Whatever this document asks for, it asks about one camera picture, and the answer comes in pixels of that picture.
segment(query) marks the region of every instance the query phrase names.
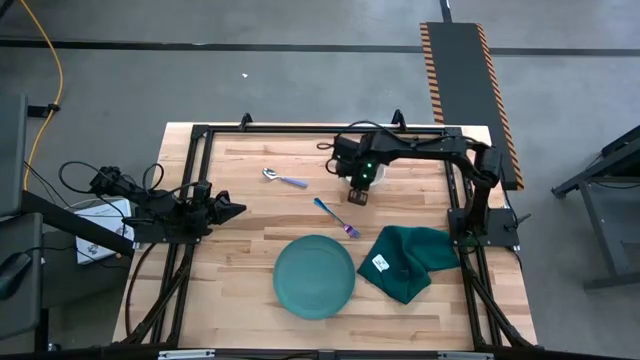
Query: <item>white label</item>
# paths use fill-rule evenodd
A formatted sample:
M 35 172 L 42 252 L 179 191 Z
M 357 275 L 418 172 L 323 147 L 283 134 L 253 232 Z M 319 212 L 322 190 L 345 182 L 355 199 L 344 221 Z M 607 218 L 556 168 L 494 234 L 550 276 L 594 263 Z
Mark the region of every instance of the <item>white label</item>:
M 373 263 L 373 265 L 375 265 L 378 268 L 378 271 L 380 272 L 387 270 L 389 268 L 389 264 L 380 254 L 376 255 L 371 260 L 371 262 Z

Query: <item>fork with purple handle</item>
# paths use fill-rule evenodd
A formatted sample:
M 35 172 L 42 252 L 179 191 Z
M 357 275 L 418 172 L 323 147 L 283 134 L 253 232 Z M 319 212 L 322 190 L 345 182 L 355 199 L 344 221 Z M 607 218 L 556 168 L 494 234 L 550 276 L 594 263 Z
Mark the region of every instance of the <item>fork with purple handle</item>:
M 342 228 L 344 229 L 344 231 L 349 234 L 349 237 L 352 237 L 354 239 L 357 239 L 360 237 L 360 232 L 358 230 L 356 230 L 356 228 L 354 228 L 353 226 L 349 225 L 349 224 L 345 224 L 344 221 L 340 220 L 340 218 L 338 217 L 338 215 L 334 214 L 333 211 L 329 210 L 329 208 L 327 207 L 327 205 L 325 205 L 322 200 L 315 198 L 313 199 L 313 203 L 316 204 L 316 206 L 318 206 L 319 208 L 321 208 L 322 210 L 326 211 L 327 214 L 331 215 L 334 219 L 338 220 L 340 222 L 340 224 L 342 224 Z

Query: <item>blue handle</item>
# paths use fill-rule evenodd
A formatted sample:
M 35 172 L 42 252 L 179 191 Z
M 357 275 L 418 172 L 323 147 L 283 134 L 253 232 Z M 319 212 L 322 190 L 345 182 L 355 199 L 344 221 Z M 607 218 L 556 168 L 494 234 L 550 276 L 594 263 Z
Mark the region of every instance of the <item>blue handle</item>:
M 322 200 L 315 198 L 313 199 L 313 203 L 316 204 L 316 206 L 318 206 L 319 208 L 321 208 L 322 210 L 326 211 L 327 213 L 329 213 L 329 215 L 333 216 L 334 219 L 340 221 L 341 224 L 344 225 L 344 222 L 342 222 L 342 220 L 340 220 L 340 218 L 334 214 L 331 210 L 329 210 L 329 208 L 327 207 L 327 205 L 325 205 Z
M 305 181 L 302 180 L 296 180 L 296 179 L 292 179 L 292 178 L 287 178 L 287 177 L 281 177 L 280 179 L 282 179 L 282 181 L 286 181 L 289 184 L 293 184 L 296 186 L 300 186 L 302 188 L 306 188 L 307 186 L 309 186 Z

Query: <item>yellow cable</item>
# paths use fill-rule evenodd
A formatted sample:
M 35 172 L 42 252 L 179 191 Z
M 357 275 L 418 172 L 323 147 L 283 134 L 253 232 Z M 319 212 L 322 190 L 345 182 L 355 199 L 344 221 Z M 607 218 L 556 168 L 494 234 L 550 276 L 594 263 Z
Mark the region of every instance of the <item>yellow cable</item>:
M 33 14 L 31 9 L 29 8 L 29 5 L 27 5 L 27 2 L 25 0 L 20 0 L 20 2 L 24 6 L 25 10 L 27 10 L 27 12 L 29 13 L 29 16 L 31 16 L 31 19 L 36 24 L 38 29 L 40 29 L 40 33 L 42 34 L 44 39 L 47 41 L 47 44 L 49 45 L 49 49 L 51 49 L 51 53 L 53 54 L 53 58 L 56 60 L 56 65 L 58 66 L 58 74 L 60 75 L 60 84 L 58 86 L 58 94 L 56 95 L 56 99 L 53 101 L 53 104 L 58 105 L 60 101 L 60 96 L 62 95 L 62 88 L 64 86 L 64 74 L 62 73 L 62 65 L 60 65 L 60 59 L 58 59 L 58 54 L 56 53 L 56 49 L 53 48 L 53 44 L 51 44 L 51 41 L 49 40 L 47 33 L 44 31 L 44 29 L 42 28 L 42 25 L 40 25 L 40 22 L 38 21 L 36 16 Z M 47 119 L 44 121 L 44 123 L 40 127 L 40 130 L 38 131 L 38 135 L 36 135 L 36 140 L 33 142 L 33 146 L 31 147 L 31 153 L 29 154 L 29 160 L 27 160 L 27 164 L 29 164 L 29 166 L 31 166 L 33 157 L 36 151 L 38 150 L 38 143 L 40 142 L 40 136 L 42 136 L 44 129 L 47 127 L 47 125 L 49 125 L 49 122 L 51 122 L 51 119 L 53 119 L 54 114 L 55 114 L 55 111 L 49 109 L 49 115 L 47 115 Z M 28 189 L 30 173 L 31 171 L 29 171 L 29 167 L 27 167 L 24 173 L 24 183 L 23 183 L 23 188 L 25 190 Z

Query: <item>black and orange striped edge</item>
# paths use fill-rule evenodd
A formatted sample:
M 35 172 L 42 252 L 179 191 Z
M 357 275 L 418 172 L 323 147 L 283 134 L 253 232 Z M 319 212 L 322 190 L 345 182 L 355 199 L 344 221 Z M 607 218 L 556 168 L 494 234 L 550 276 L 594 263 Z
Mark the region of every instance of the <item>black and orange striped edge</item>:
M 507 147 L 509 148 L 509 155 L 511 157 L 511 163 L 516 174 L 516 186 L 518 190 L 524 189 L 524 179 L 522 178 L 522 172 L 520 165 L 518 164 L 518 155 L 516 154 L 515 144 L 513 143 L 513 137 L 511 136 L 511 127 L 509 127 L 509 120 L 507 119 L 507 113 L 504 109 L 504 103 L 502 102 L 502 95 L 498 87 L 498 79 L 496 78 L 496 72 L 493 67 L 493 60 L 489 55 L 489 46 L 487 45 L 487 37 L 484 34 L 482 25 L 476 24 L 478 28 L 478 37 L 484 51 L 484 58 L 489 71 L 489 77 L 493 86 L 493 93 L 496 98 L 496 104 L 498 105 L 498 111 L 500 113 L 500 120 L 502 121 L 502 127 L 504 135 L 507 139 Z M 442 111 L 442 103 L 440 101 L 440 90 L 438 88 L 438 78 L 436 76 L 436 67 L 433 60 L 433 52 L 431 51 L 431 40 L 429 38 L 429 28 L 426 23 L 420 24 L 420 39 L 422 41 L 422 52 L 424 53 L 424 62 L 427 68 L 427 79 L 429 81 L 429 94 L 431 96 L 431 106 L 433 108 L 433 119 L 438 124 L 444 124 L 444 113 Z

